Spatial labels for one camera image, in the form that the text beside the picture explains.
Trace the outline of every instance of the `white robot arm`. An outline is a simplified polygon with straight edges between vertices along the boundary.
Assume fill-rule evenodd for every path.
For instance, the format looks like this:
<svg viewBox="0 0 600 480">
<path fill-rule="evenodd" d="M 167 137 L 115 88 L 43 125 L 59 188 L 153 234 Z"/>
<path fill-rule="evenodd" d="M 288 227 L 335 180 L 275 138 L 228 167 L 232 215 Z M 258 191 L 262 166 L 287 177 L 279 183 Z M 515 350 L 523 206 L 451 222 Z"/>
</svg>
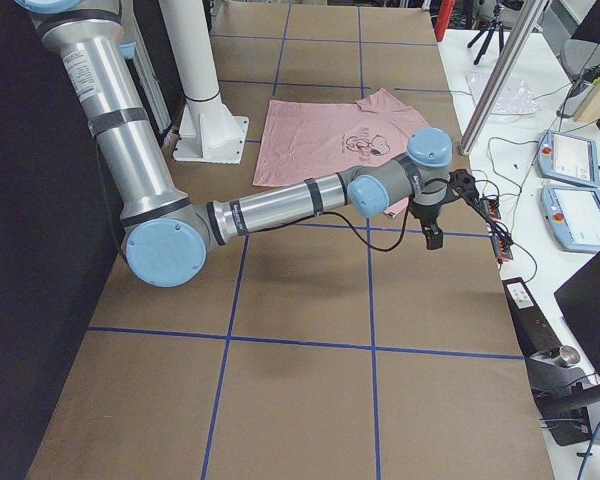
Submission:
<svg viewBox="0 0 600 480">
<path fill-rule="evenodd" d="M 410 211 L 421 221 L 427 248 L 440 248 L 436 219 L 441 205 L 466 195 L 477 204 L 473 177 L 465 171 L 449 173 L 449 136 L 427 128 L 410 139 L 406 153 L 377 168 L 352 167 L 226 203 L 192 205 L 173 184 L 119 51 L 121 3 L 16 1 L 31 12 L 44 46 L 64 62 L 124 202 L 121 221 L 128 234 L 129 266 L 148 283 L 180 285 L 200 271 L 209 250 L 233 237 L 347 203 L 371 217 L 412 197 Z"/>
</svg>

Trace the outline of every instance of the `black tripod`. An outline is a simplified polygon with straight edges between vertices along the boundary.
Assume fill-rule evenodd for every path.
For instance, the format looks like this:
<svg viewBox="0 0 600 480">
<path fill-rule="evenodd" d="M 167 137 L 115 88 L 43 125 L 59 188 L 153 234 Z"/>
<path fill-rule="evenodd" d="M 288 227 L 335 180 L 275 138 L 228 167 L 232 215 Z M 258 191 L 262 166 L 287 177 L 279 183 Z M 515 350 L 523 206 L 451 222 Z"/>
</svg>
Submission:
<svg viewBox="0 0 600 480">
<path fill-rule="evenodd" d="M 480 59 L 487 52 L 487 48 L 489 48 L 489 42 L 491 42 L 491 37 L 493 37 L 493 34 L 496 30 L 498 31 L 498 45 L 500 47 L 499 52 L 502 52 L 502 49 L 504 48 L 504 27 L 502 25 L 502 21 L 500 20 L 501 11 L 502 7 L 500 6 L 500 2 L 496 1 L 495 6 L 493 7 L 493 20 L 491 20 L 489 24 L 481 26 L 478 34 L 475 37 L 473 37 L 473 40 L 471 40 L 467 45 L 467 48 L 473 47 L 473 45 L 478 41 L 478 39 L 482 35 L 484 35 L 485 32 L 487 33 L 487 38 L 484 39 L 484 42 L 480 47 L 480 51 L 478 52 L 478 56 L 473 61 L 474 65 L 480 63 Z"/>
</svg>

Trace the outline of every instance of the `cartoon face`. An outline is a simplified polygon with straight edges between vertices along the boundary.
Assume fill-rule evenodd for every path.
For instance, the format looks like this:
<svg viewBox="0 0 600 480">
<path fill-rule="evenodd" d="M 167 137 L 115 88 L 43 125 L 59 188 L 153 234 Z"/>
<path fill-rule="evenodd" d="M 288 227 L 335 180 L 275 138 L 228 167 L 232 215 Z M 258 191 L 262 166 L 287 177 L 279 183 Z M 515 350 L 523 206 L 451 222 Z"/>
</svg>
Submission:
<svg viewBox="0 0 600 480">
<path fill-rule="evenodd" d="M 371 141 L 357 136 L 347 138 L 347 150 L 351 152 L 368 152 L 371 155 L 381 156 L 389 153 L 391 148 L 387 139 L 382 135 L 376 135 Z"/>
</svg>

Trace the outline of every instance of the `white table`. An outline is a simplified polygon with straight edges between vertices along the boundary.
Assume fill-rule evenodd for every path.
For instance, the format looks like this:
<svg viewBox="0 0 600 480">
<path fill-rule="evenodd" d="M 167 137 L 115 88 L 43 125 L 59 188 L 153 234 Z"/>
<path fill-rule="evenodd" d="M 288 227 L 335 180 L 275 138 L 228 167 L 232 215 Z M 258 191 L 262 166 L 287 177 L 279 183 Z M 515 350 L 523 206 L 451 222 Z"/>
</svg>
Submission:
<svg viewBox="0 0 600 480">
<path fill-rule="evenodd" d="M 460 93 L 469 91 L 467 73 L 491 72 L 498 59 L 498 46 L 497 41 L 494 39 L 479 65 L 473 65 L 473 60 L 482 41 L 480 39 L 472 49 L 468 49 L 467 44 L 475 34 L 476 32 L 472 31 L 448 30 L 443 42 L 439 44 L 449 88 L 454 92 L 454 105 L 458 123 L 463 133 L 475 109 L 472 97 Z M 566 85 L 569 84 L 567 76 L 541 34 L 531 35 L 512 74 L 523 78 L 534 96 L 553 92 L 563 86 L 565 88 L 553 95 L 539 98 L 537 101 L 541 106 L 541 110 L 535 114 L 491 115 L 489 117 L 489 121 L 470 153 L 471 168 L 477 179 L 485 176 L 478 170 L 485 172 L 487 178 L 498 185 L 501 194 L 518 193 L 518 188 L 493 173 L 487 155 L 488 140 L 497 136 L 515 142 L 525 142 L 538 140 L 541 133 L 550 126 L 552 126 L 552 129 L 557 130 L 559 122 L 554 123 L 556 111 L 567 93 L 568 87 Z M 581 124 L 564 120 L 562 131 L 579 126 Z M 595 124 L 581 128 L 574 134 L 596 141 L 600 163 L 600 131 Z M 497 171 L 518 184 L 523 181 L 536 148 L 536 144 L 517 146 L 497 140 L 491 142 L 491 151 Z M 505 196 L 502 198 L 500 210 L 503 222 L 510 229 L 513 228 L 514 240 L 529 250 L 538 262 L 538 272 L 535 278 L 527 284 L 531 293 L 536 298 L 538 305 L 562 343 L 579 348 L 562 318 L 553 292 L 584 265 L 592 255 L 568 253 L 559 249 L 544 219 L 540 205 L 540 189 L 548 183 L 560 184 L 539 177 L 536 167 L 533 166 L 523 185 L 517 213 L 515 214 L 515 223 L 513 215 L 514 197 Z M 514 247 L 513 254 L 514 261 L 503 265 L 500 272 L 501 277 L 503 279 L 513 277 L 530 278 L 534 270 L 531 259 L 516 247 Z M 586 358 L 583 358 L 579 366 L 585 373 L 594 371 Z M 574 480 L 581 462 L 581 458 L 576 456 L 576 452 L 584 451 L 586 444 L 559 447 L 554 443 L 549 432 L 545 432 L 545 439 L 556 480 Z M 587 480 L 600 480 L 600 446 L 595 446 L 593 452 L 594 456 L 588 461 L 584 478 Z"/>
</svg>

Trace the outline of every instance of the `blue joint cap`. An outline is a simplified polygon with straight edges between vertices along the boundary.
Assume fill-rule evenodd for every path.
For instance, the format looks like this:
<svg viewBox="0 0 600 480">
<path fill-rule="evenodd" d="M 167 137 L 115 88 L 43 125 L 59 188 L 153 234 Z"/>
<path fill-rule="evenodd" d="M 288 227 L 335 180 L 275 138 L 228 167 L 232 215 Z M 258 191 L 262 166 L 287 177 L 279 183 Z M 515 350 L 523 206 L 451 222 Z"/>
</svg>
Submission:
<svg viewBox="0 0 600 480">
<path fill-rule="evenodd" d="M 367 218 L 389 208 L 389 194 L 385 186 L 371 175 L 360 175 L 347 187 L 347 196 L 356 210 Z"/>
<path fill-rule="evenodd" d="M 136 42 L 121 43 L 118 47 L 125 60 L 133 60 L 136 56 Z"/>
<path fill-rule="evenodd" d="M 441 168 L 451 164 L 451 137 L 444 130 L 427 127 L 409 139 L 407 155 L 422 167 Z"/>
<path fill-rule="evenodd" d="M 15 0 L 21 7 L 30 12 L 52 15 L 71 10 L 82 0 Z"/>
<path fill-rule="evenodd" d="M 157 287 L 175 287 L 197 274 L 207 257 L 204 240 L 180 220 L 156 218 L 136 227 L 127 241 L 133 273 Z"/>
</svg>

